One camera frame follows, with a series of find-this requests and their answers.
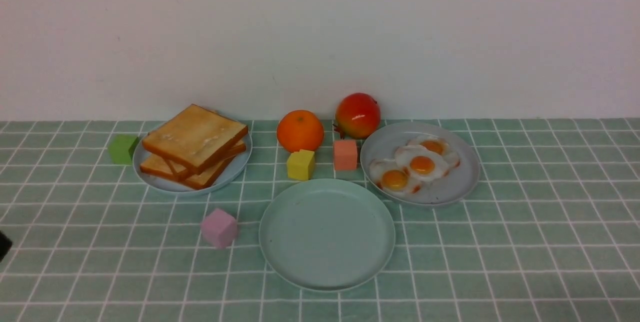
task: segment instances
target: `empty plate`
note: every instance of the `empty plate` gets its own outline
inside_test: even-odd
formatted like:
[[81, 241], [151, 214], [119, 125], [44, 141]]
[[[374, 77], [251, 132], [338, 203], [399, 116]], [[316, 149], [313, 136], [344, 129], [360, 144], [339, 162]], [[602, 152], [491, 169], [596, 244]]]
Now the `empty plate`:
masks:
[[371, 181], [369, 165], [373, 160], [392, 159], [396, 149], [418, 136], [436, 136], [448, 142], [451, 149], [460, 156], [460, 165], [429, 187], [406, 197], [397, 197], [373, 185], [391, 201], [405, 202], [421, 206], [444, 206], [459, 201], [468, 195], [480, 179], [480, 160], [471, 146], [462, 138], [444, 128], [421, 122], [393, 123], [380, 128], [362, 144], [360, 164], [366, 179]]
[[336, 179], [309, 180], [284, 190], [260, 222], [262, 253], [291, 284], [338, 292], [372, 279], [396, 240], [391, 214], [366, 188]]

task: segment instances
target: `plate rim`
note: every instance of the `plate rim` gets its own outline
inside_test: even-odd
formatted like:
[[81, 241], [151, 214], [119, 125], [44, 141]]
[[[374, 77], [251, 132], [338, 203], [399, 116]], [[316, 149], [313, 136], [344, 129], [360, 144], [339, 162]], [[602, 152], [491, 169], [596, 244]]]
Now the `plate rim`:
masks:
[[414, 201], [409, 201], [407, 199], [402, 199], [400, 197], [397, 196], [393, 196], [389, 193], [387, 193], [386, 191], [382, 190], [382, 188], [378, 187], [375, 183], [373, 183], [373, 181], [371, 180], [371, 176], [368, 172], [368, 170], [365, 168], [364, 163], [363, 163], [363, 157], [362, 157], [362, 153], [359, 155], [359, 164], [362, 168], [362, 172], [364, 172], [364, 176], [366, 178], [366, 180], [371, 183], [371, 185], [373, 185], [375, 187], [375, 189], [380, 192], [381, 194], [383, 194], [384, 196], [386, 196], [388, 199], [390, 199], [391, 201], [395, 201], [397, 203], [400, 204], [409, 204], [412, 206], [421, 206], [421, 207], [425, 207], [425, 208], [439, 208], [439, 207], [443, 207], [443, 206], [448, 206], [451, 204], [454, 204], [456, 202], [462, 201], [464, 198], [466, 198], [467, 196], [469, 196], [469, 194], [471, 194], [471, 192], [473, 192], [473, 190], [476, 189], [476, 186], [478, 185], [478, 182], [480, 181], [480, 174], [482, 174], [481, 169], [481, 163], [480, 163], [480, 158], [478, 158], [478, 154], [476, 153], [476, 151], [474, 150], [473, 147], [471, 147], [466, 140], [462, 139], [459, 135], [456, 135], [455, 133], [451, 132], [448, 129], [442, 128], [441, 126], [436, 126], [435, 124], [430, 124], [430, 123], [425, 123], [425, 122], [420, 122], [420, 121], [403, 121], [403, 122], [396, 122], [396, 123], [391, 123], [391, 124], [386, 124], [385, 126], [383, 126], [382, 128], [378, 128], [377, 130], [375, 130], [374, 133], [372, 133], [368, 138], [366, 138], [364, 140], [364, 142], [362, 142], [362, 147], [360, 150], [364, 149], [364, 147], [366, 146], [367, 142], [369, 142], [371, 136], [374, 136], [376, 133], [389, 128], [390, 126], [397, 126], [397, 125], [422, 125], [422, 126], [429, 126], [430, 128], [435, 128], [436, 130], [441, 130], [443, 132], [446, 132], [448, 134], [453, 135], [453, 138], [457, 138], [458, 142], [461, 142], [462, 144], [466, 145], [469, 148], [469, 151], [471, 151], [471, 153], [473, 153], [473, 157], [475, 160], [474, 165], [477, 167], [478, 169], [478, 174], [475, 176], [473, 184], [471, 185], [471, 188], [469, 188], [469, 190], [466, 191], [466, 193], [464, 193], [462, 196], [456, 198], [456, 199], [451, 199], [450, 201], [445, 201], [445, 202], [438, 202], [438, 203], [419, 203], [419, 202], [414, 202]]
[[[372, 201], [377, 201], [382, 205], [382, 208], [384, 208], [384, 211], [386, 211], [386, 213], [384, 213], [384, 219], [387, 221], [386, 224], [388, 224], [388, 230], [391, 233], [391, 247], [389, 248], [389, 251], [387, 251], [387, 256], [386, 258], [384, 258], [384, 263], [381, 265], [381, 267], [377, 270], [377, 272], [371, 274], [369, 277], [367, 277], [364, 281], [361, 281], [360, 283], [351, 285], [349, 287], [345, 287], [345, 288], [333, 288], [333, 289], [315, 289], [315, 288], [310, 288], [304, 285], [299, 285], [293, 281], [290, 281], [289, 279], [287, 279], [285, 276], [283, 276], [278, 270], [276, 270], [274, 268], [274, 266], [269, 262], [269, 259], [267, 258], [267, 254], [265, 253], [265, 246], [263, 246], [263, 238], [262, 235], [263, 233], [263, 226], [265, 224], [263, 224], [263, 221], [265, 220], [265, 216], [267, 215], [267, 211], [269, 211], [269, 208], [272, 208], [272, 206], [274, 205], [274, 202], [276, 201], [276, 199], [278, 199], [278, 197], [280, 197], [283, 193], [285, 193], [286, 191], [290, 190], [291, 188], [309, 188], [306, 187], [305, 185], [309, 184], [309, 183], [339, 183], [341, 185], [354, 185], [358, 188], [361, 189], [361, 191], [370, 194]], [[393, 220], [393, 216], [391, 215], [391, 211], [389, 211], [389, 208], [387, 207], [387, 205], [385, 204], [384, 201], [382, 201], [377, 195], [375, 195], [374, 192], [371, 192], [370, 190], [368, 190], [367, 188], [359, 185], [358, 183], [354, 183], [352, 181], [347, 181], [347, 180], [341, 180], [338, 178], [316, 178], [316, 179], [311, 179], [311, 180], [307, 180], [307, 181], [302, 181], [299, 183], [296, 183], [295, 185], [292, 185], [288, 188], [286, 188], [285, 190], [283, 190], [282, 192], [280, 192], [277, 196], [274, 197], [274, 199], [272, 199], [271, 202], [269, 202], [269, 205], [267, 206], [267, 208], [264, 210], [264, 213], [262, 214], [262, 217], [260, 218], [260, 226], [258, 227], [258, 245], [260, 246], [260, 252], [262, 253], [262, 256], [265, 260], [265, 262], [269, 265], [270, 269], [272, 271], [275, 272], [275, 274], [277, 274], [281, 279], [283, 279], [284, 281], [286, 281], [287, 283], [300, 288], [300, 290], [306, 290], [309, 292], [316, 292], [316, 293], [336, 293], [336, 292], [345, 292], [345, 291], [349, 291], [349, 290], [353, 290], [354, 288], [358, 288], [368, 282], [370, 282], [372, 279], [374, 279], [380, 272], [382, 272], [385, 267], [389, 264], [389, 261], [391, 261], [391, 257], [393, 256], [393, 251], [396, 247], [396, 227], [394, 225], [394, 220]]]
[[[225, 117], [227, 119], [236, 121], [236, 122], [240, 122], [243, 123], [237, 119], [228, 117], [228, 115], [226, 114], [222, 114], [218, 112], [218, 115]], [[137, 178], [142, 181], [142, 183], [144, 183], [145, 185], [149, 186], [150, 188], [158, 191], [158, 192], [162, 192], [162, 193], [166, 193], [169, 195], [174, 195], [174, 196], [182, 196], [182, 197], [195, 197], [195, 196], [199, 196], [199, 195], [205, 195], [207, 193], [211, 193], [214, 191], [217, 191], [219, 189], [221, 189], [222, 187], [225, 187], [226, 185], [232, 183], [233, 181], [235, 181], [238, 176], [240, 176], [240, 174], [242, 174], [242, 172], [247, 168], [247, 164], [249, 164], [249, 159], [251, 158], [251, 154], [254, 150], [254, 140], [251, 136], [252, 131], [251, 131], [251, 127], [249, 125], [247, 125], [247, 127], [249, 128], [248, 133], [242, 137], [242, 140], [244, 139], [248, 139], [249, 140], [249, 148], [245, 151], [243, 151], [240, 154], [247, 154], [246, 156], [246, 160], [244, 161], [244, 163], [242, 164], [242, 166], [240, 168], [238, 168], [238, 170], [233, 174], [233, 177], [229, 178], [227, 181], [224, 181], [223, 183], [215, 183], [207, 188], [203, 188], [203, 189], [190, 189], [190, 190], [167, 190], [167, 189], [162, 189], [156, 185], [153, 185], [151, 183], [149, 183], [148, 181], [146, 181], [144, 178], [142, 178], [142, 174], [146, 175], [146, 173], [143, 173], [142, 171], [140, 171], [140, 164], [136, 163], [136, 158], [135, 156], [137, 154], [142, 154], [144, 153], [144, 151], [146, 151], [146, 149], [144, 149], [144, 147], [142, 147], [142, 139], [146, 136], [148, 136], [151, 132], [155, 131], [156, 129], [160, 128], [160, 126], [162, 126], [163, 124], [166, 124], [167, 121], [163, 121], [161, 122], [156, 128], [152, 129], [151, 131], [148, 131], [147, 133], [145, 133], [144, 135], [139, 137], [139, 142], [137, 143], [137, 146], [135, 146], [135, 149], [133, 151], [133, 161], [132, 161], [132, 167], [135, 171], [135, 175], [137, 176]]]

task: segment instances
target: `egg white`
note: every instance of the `egg white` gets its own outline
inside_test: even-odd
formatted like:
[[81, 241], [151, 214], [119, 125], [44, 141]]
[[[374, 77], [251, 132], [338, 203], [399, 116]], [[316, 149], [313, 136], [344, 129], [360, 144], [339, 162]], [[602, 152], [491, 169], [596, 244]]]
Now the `egg white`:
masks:
[[371, 181], [378, 187], [382, 186], [382, 190], [389, 195], [398, 197], [402, 199], [403, 197], [413, 195], [415, 192], [420, 190], [421, 183], [420, 181], [408, 176], [407, 183], [402, 190], [391, 190], [384, 185], [382, 185], [382, 176], [387, 171], [398, 170], [402, 171], [402, 168], [396, 164], [396, 161], [393, 159], [375, 159], [372, 160], [370, 165], [368, 165], [368, 173], [371, 177]]
[[438, 142], [439, 144], [441, 144], [441, 146], [443, 147], [442, 149], [442, 159], [446, 162], [446, 164], [448, 165], [447, 169], [451, 170], [451, 169], [455, 169], [455, 167], [458, 167], [460, 165], [460, 156], [458, 155], [458, 153], [456, 151], [454, 151], [451, 146], [448, 144], [448, 142], [446, 142], [445, 139], [436, 137], [434, 135], [419, 135], [416, 138], [410, 139], [409, 142], [407, 142], [407, 146], [420, 146], [423, 149], [426, 149], [426, 147], [424, 147], [422, 145], [422, 142], [425, 141], [435, 141]]
[[[420, 174], [411, 168], [411, 161], [418, 157], [425, 156], [433, 161], [435, 164], [435, 168], [429, 172], [428, 174]], [[405, 172], [408, 171], [409, 176], [412, 178], [424, 182], [429, 183], [431, 181], [437, 180], [442, 176], [445, 176], [446, 172], [449, 171], [448, 163], [442, 158], [438, 153], [429, 151], [424, 146], [402, 146], [398, 147], [395, 150], [395, 163]]]

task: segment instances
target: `light blue plate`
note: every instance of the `light blue plate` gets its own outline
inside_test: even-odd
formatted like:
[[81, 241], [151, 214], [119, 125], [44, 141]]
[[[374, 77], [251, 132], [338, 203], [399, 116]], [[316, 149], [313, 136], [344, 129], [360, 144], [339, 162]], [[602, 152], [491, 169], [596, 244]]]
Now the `light blue plate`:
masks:
[[251, 133], [245, 135], [242, 140], [246, 145], [246, 151], [235, 156], [231, 163], [227, 165], [226, 169], [224, 169], [222, 174], [217, 177], [215, 183], [213, 183], [213, 185], [211, 185], [210, 187], [204, 189], [196, 190], [180, 183], [176, 183], [174, 181], [165, 180], [164, 178], [142, 173], [140, 171], [140, 164], [144, 160], [146, 160], [146, 158], [148, 158], [151, 153], [144, 149], [144, 147], [142, 147], [141, 142], [137, 144], [137, 147], [135, 147], [135, 151], [133, 152], [133, 167], [137, 176], [154, 190], [158, 190], [164, 193], [170, 193], [172, 195], [180, 195], [182, 197], [205, 195], [228, 185], [229, 183], [231, 183], [231, 181], [238, 178], [238, 176], [240, 176], [242, 171], [245, 169], [245, 167], [247, 166], [247, 162], [249, 162], [249, 157], [251, 156], [251, 150], [253, 147]]
[[264, 212], [258, 234], [272, 269], [316, 292], [366, 283], [389, 262], [396, 242], [391, 214], [375, 194], [328, 178], [280, 193]]
[[[403, 198], [385, 192], [371, 181], [369, 169], [371, 161], [393, 158], [398, 147], [406, 145], [412, 138], [424, 135], [446, 140], [460, 156], [460, 165], [448, 176], [434, 181], [429, 187], [422, 188], [414, 195]], [[460, 201], [473, 191], [480, 180], [480, 160], [471, 146], [453, 132], [421, 122], [393, 123], [373, 132], [366, 138], [360, 149], [360, 165], [366, 179], [388, 199], [418, 206], [440, 207]]]

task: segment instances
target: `stacked toast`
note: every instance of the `stacked toast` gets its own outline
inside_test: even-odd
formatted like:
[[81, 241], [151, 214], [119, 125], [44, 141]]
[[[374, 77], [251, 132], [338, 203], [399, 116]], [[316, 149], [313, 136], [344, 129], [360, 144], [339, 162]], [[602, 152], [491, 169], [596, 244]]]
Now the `stacked toast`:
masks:
[[208, 188], [247, 150], [247, 133], [246, 124], [192, 104], [142, 139], [151, 155], [140, 171], [194, 190]]

